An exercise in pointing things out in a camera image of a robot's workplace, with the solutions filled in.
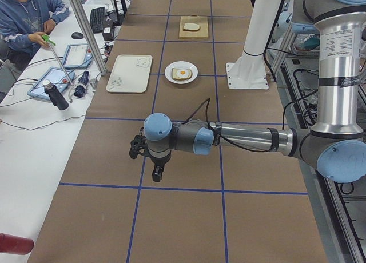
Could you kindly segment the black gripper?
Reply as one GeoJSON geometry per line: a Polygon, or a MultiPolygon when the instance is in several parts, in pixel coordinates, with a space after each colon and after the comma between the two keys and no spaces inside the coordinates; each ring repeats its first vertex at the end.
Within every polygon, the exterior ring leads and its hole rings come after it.
{"type": "Polygon", "coordinates": [[[171,159],[171,150],[166,149],[162,152],[156,152],[152,149],[149,149],[149,153],[151,155],[151,160],[154,163],[154,169],[152,171],[152,180],[153,182],[161,182],[162,175],[164,172],[165,164],[168,163],[171,159]]]}

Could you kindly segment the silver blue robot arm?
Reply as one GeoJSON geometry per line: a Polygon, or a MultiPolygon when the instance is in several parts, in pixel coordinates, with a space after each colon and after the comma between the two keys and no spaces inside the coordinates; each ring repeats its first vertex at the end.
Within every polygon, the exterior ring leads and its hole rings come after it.
{"type": "Polygon", "coordinates": [[[162,178],[172,150],[207,155],[213,146],[255,153],[279,152],[298,158],[323,177],[349,183],[365,175],[363,129],[357,124],[360,42],[365,0],[294,0],[293,26],[320,34],[316,122],[308,129],[252,128],[188,117],[172,122],[162,113],[144,121],[130,156],[154,163],[152,179],[162,178]]]}

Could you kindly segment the person's hand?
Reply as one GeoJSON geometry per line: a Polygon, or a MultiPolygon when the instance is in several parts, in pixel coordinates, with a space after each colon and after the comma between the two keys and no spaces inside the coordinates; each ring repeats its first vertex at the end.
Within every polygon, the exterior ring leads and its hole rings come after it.
{"type": "Polygon", "coordinates": [[[50,34],[56,26],[56,22],[53,19],[48,19],[44,24],[43,24],[43,30],[46,34],[50,34]]]}

